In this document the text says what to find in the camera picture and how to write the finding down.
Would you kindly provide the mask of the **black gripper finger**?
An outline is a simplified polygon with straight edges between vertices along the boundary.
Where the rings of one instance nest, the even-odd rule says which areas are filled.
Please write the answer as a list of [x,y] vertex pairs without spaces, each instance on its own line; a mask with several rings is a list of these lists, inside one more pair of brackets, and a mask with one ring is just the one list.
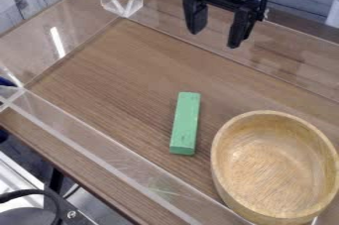
[[229,47],[237,49],[244,40],[246,40],[252,34],[256,26],[257,13],[253,9],[242,7],[236,13],[234,23],[232,25],[229,36]]
[[204,0],[184,0],[184,9],[189,31],[198,35],[208,26],[209,6]]

